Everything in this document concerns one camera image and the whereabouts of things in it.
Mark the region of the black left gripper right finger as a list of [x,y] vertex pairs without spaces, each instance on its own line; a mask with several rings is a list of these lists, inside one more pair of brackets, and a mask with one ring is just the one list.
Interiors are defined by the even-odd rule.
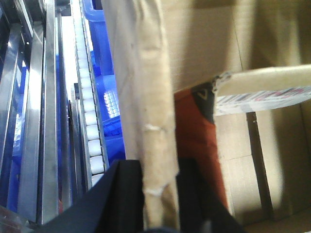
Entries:
[[193,159],[179,158],[177,191],[183,233],[244,233],[205,181]]

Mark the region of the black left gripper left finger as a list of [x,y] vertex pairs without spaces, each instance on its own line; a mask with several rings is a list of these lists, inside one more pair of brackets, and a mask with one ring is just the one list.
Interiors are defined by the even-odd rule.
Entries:
[[118,160],[77,203],[36,232],[139,233],[143,206],[140,162]]

